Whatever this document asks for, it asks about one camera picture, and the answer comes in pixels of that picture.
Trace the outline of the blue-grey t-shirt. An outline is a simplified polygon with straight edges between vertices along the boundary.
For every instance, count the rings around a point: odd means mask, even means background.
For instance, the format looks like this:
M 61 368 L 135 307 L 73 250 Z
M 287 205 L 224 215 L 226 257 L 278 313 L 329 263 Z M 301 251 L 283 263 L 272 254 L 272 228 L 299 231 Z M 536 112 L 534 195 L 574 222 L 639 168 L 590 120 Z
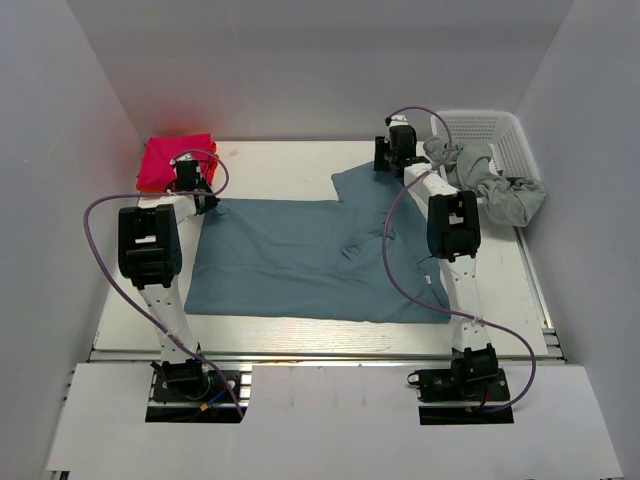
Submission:
M 191 315 L 444 324 L 448 297 L 425 218 L 369 164 L 331 177 L 334 200 L 224 199 L 205 215 L 185 310 Z

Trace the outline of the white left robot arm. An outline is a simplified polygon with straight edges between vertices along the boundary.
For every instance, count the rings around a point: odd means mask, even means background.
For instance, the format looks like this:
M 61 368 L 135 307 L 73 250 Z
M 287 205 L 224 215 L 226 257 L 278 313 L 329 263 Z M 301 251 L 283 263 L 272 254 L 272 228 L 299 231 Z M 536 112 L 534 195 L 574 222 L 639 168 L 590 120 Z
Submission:
M 202 362 L 178 346 L 198 353 L 196 341 L 184 311 L 177 277 L 183 266 L 178 225 L 202 215 L 218 204 L 207 179 L 216 156 L 198 160 L 196 150 L 170 160 L 176 178 L 167 193 L 155 200 L 125 207 L 118 214 L 118 266 L 144 299 L 155 328 L 161 363 L 154 366 L 166 387 L 188 399 L 205 396 L 211 387 L 211 374 Z

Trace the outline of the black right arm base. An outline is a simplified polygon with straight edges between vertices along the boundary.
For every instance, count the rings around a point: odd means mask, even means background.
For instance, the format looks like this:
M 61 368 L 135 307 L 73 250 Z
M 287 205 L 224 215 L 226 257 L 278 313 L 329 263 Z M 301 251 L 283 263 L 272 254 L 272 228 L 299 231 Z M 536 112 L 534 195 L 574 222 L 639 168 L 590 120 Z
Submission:
M 493 378 L 463 386 L 450 369 L 422 369 L 407 376 L 418 393 L 421 426 L 485 426 L 514 423 L 511 407 L 492 412 L 511 399 L 502 368 Z

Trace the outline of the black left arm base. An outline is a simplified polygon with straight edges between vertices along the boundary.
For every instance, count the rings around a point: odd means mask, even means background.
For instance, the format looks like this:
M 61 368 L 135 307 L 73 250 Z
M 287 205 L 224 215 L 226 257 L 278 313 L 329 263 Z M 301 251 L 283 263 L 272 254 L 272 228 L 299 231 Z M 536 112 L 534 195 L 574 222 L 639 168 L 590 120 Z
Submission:
M 245 414 L 249 401 L 248 373 L 224 370 L 223 382 L 213 370 L 206 370 L 204 384 L 186 388 L 170 386 L 159 374 L 152 377 L 146 407 L 146 423 L 166 424 L 239 424 L 242 421 L 229 389 L 232 389 Z

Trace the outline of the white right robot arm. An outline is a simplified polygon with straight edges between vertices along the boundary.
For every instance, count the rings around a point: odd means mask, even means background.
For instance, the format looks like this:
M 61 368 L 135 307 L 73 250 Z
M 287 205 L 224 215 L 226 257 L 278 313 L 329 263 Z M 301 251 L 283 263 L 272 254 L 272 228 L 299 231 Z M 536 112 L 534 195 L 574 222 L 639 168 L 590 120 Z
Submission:
M 481 244 L 476 197 L 460 191 L 436 173 L 437 166 L 417 154 L 417 134 L 403 115 L 386 119 L 388 134 L 375 139 L 374 169 L 389 172 L 405 186 L 385 219 L 387 233 L 402 199 L 412 192 L 426 206 L 426 241 L 437 259 L 441 281 L 449 298 L 453 359 L 449 371 L 423 382 L 440 393 L 455 391 L 472 399 L 498 376 L 499 366 L 490 336 L 482 322 L 476 279 Z

